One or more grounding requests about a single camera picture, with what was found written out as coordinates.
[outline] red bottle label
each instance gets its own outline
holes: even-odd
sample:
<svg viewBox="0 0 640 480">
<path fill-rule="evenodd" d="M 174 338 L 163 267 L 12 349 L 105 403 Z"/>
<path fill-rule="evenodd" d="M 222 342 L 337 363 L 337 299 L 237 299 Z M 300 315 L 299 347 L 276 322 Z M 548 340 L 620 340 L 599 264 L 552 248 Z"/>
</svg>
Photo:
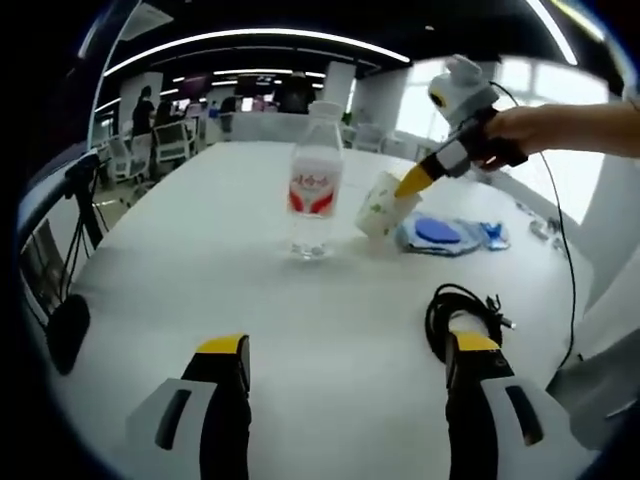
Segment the red bottle label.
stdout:
<svg viewBox="0 0 640 480">
<path fill-rule="evenodd" d="M 289 182 L 289 209 L 321 216 L 333 214 L 339 173 L 301 172 L 294 168 Z"/>
</svg>

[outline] plastic bottle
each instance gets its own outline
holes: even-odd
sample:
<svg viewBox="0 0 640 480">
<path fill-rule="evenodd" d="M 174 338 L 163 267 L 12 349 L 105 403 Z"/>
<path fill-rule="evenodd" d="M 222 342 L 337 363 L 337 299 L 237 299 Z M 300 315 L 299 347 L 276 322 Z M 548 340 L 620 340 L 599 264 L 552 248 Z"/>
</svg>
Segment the plastic bottle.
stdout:
<svg viewBox="0 0 640 480">
<path fill-rule="evenodd" d="M 309 128 L 293 151 L 288 198 L 294 220 L 291 250 L 304 259 L 328 253 L 344 166 L 338 128 L 342 110 L 337 103 L 313 102 Z"/>
</svg>

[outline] white pillar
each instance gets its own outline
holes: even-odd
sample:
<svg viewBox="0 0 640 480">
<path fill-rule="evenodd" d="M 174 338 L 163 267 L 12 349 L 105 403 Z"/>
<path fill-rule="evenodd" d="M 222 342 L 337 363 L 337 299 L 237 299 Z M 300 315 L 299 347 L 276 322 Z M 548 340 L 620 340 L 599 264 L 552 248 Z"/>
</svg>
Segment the white pillar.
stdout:
<svg viewBox="0 0 640 480">
<path fill-rule="evenodd" d="M 162 89 L 162 73 L 146 72 L 126 80 L 120 87 L 120 105 L 118 106 L 118 132 L 122 133 L 125 122 L 131 122 L 133 109 L 138 103 L 140 92 L 147 85 L 151 87 L 151 102 L 158 108 L 160 90 Z"/>
<path fill-rule="evenodd" d="M 322 99 L 347 108 L 351 83 L 356 76 L 356 66 L 349 63 L 331 62 L 327 67 Z"/>
</svg>

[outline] black cable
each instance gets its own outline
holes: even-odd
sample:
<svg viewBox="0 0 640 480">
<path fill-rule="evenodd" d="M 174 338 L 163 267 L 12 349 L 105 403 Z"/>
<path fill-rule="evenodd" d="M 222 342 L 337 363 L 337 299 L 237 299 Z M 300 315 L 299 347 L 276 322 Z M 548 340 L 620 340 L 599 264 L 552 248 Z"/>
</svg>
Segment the black cable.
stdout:
<svg viewBox="0 0 640 480">
<path fill-rule="evenodd" d="M 455 283 L 440 285 L 435 293 L 424 317 L 424 330 L 433 353 L 445 363 L 445 350 L 449 321 L 458 312 L 468 312 L 484 323 L 489 338 L 502 346 L 502 326 L 513 328 L 511 321 L 500 313 L 500 297 L 487 297 L 483 303 L 476 295 Z"/>
<path fill-rule="evenodd" d="M 102 226 L 104 227 L 104 231 L 108 232 L 109 231 L 109 227 L 107 227 L 107 222 L 104 219 L 104 215 L 102 215 L 102 210 L 100 210 L 100 207 L 98 205 L 96 205 L 95 203 L 93 204 L 93 206 L 98 211 L 98 216 L 100 217 L 100 221 L 102 222 Z"/>
<path fill-rule="evenodd" d="M 74 245 L 77 245 L 77 237 L 80 235 L 80 230 L 82 229 L 82 218 L 78 216 L 78 221 L 76 222 L 76 228 L 73 232 L 73 236 L 71 237 L 71 243 L 69 244 L 69 250 L 67 250 L 67 256 L 64 260 L 64 266 L 62 268 L 62 273 L 60 275 L 60 297 L 63 296 L 65 292 L 64 281 L 67 276 L 67 267 L 69 266 L 69 261 L 71 260 L 71 255 L 73 252 Z M 67 283 L 71 283 L 71 274 L 69 274 L 69 278 L 67 279 Z"/>
<path fill-rule="evenodd" d="M 631 106 L 633 107 L 633 109 L 640 113 L 640 107 L 638 107 L 638 105 L 636 105 L 636 101 L 633 99 L 629 99 L 629 103 L 631 104 Z"/>
<path fill-rule="evenodd" d="M 89 248 L 87 247 L 87 238 L 84 234 L 84 228 L 80 231 L 80 235 L 82 236 L 82 246 L 84 247 L 84 254 L 87 258 L 89 258 Z"/>
<path fill-rule="evenodd" d="M 93 177 L 93 184 L 91 185 L 91 198 L 93 198 L 95 191 L 96 191 L 96 187 L 98 184 L 98 174 L 95 173 L 94 177 Z M 62 271 L 62 279 L 60 281 L 60 296 L 62 297 L 63 292 L 65 293 L 65 298 L 67 295 L 69 295 L 69 289 L 71 288 L 71 280 L 73 279 L 73 273 L 75 272 L 76 269 L 76 263 L 78 261 L 78 252 L 80 251 L 80 241 L 81 241 L 81 237 L 84 234 L 84 232 L 82 231 L 82 229 L 84 228 L 84 225 L 82 224 L 82 216 L 79 215 L 78 216 L 78 222 L 76 223 L 76 229 L 73 232 L 73 236 L 71 237 L 71 244 L 69 245 L 69 250 L 67 251 L 67 256 L 65 258 L 64 261 L 64 268 Z M 69 270 L 69 275 L 67 277 L 67 288 L 64 288 L 64 275 L 67 272 L 67 267 L 69 266 L 69 260 L 71 260 L 71 255 L 73 252 L 73 249 L 75 248 L 75 254 L 73 254 L 73 263 L 71 265 L 71 269 Z"/>
<path fill-rule="evenodd" d="M 516 105 L 520 106 L 518 101 L 511 95 L 511 93 L 504 88 L 502 85 L 496 82 L 489 82 L 494 87 L 499 88 L 507 96 L 511 99 L 511 101 Z M 571 323 L 570 323 L 570 332 L 569 332 L 569 347 L 567 348 L 567 353 L 564 355 L 564 358 L 558 365 L 558 370 L 561 369 L 564 364 L 567 362 L 569 357 L 571 356 L 571 352 L 573 351 L 573 344 L 575 343 L 575 322 L 576 322 L 576 274 L 573 268 L 573 259 L 571 258 L 571 252 L 569 251 L 569 243 L 567 242 L 567 234 L 564 229 L 564 215 L 562 213 L 562 207 L 560 206 L 560 196 L 558 195 L 558 189 L 556 187 L 556 181 L 553 178 L 553 173 L 551 172 L 551 167 L 549 167 L 549 163 L 544 156 L 544 153 L 540 152 L 540 157 L 544 162 L 544 166 L 547 168 L 547 172 L 549 173 L 549 179 L 551 180 L 551 186 L 553 187 L 553 194 L 556 197 L 556 207 L 558 208 L 558 219 L 560 221 L 560 234 L 562 235 L 562 243 L 564 244 L 564 249 L 567 252 L 567 260 L 569 261 L 569 271 L 571 273 Z"/>
<path fill-rule="evenodd" d="M 91 186 L 91 198 L 92 199 L 93 199 L 93 196 L 94 196 L 94 194 L 96 192 L 97 184 L 98 184 L 98 174 L 96 172 L 94 174 L 94 177 L 93 177 L 93 185 Z M 78 254 L 80 253 L 80 240 L 81 239 L 83 241 L 85 241 L 84 240 L 84 225 L 82 225 L 82 224 L 80 225 L 80 231 L 78 232 L 78 239 L 76 241 L 76 247 L 75 247 L 76 251 L 75 251 L 75 254 L 73 256 L 73 263 L 71 264 L 71 270 L 69 270 L 69 279 L 67 281 L 67 289 L 66 289 L 66 292 L 65 292 L 67 297 L 69 296 L 69 290 L 71 289 L 71 281 L 73 280 L 73 274 L 76 271 L 76 264 L 78 262 Z"/>
</svg>

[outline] coiled cable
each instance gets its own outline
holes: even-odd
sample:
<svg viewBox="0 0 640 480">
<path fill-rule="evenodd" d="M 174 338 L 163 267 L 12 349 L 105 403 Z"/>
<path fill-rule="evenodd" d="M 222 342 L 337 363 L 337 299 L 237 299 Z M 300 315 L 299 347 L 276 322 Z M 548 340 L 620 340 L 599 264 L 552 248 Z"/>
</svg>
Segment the coiled cable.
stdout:
<svg viewBox="0 0 640 480">
<path fill-rule="evenodd" d="M 485 302 L 482 302 L 471 291 L 460 285 L 455 283 L 440 285 L 433 294 L 424 318 L 424 330 L 431 350 L 442 363 L 445 363 L 449 321 L 459 312 L 467 312 L 482 321 L 487 328 L 489 338 L 502 346 L 501 327 L 514 329 L 515 324 L 500 313 L 501 307 L 498 295 L 495 298 L 487 296 Z"/>
</svg>

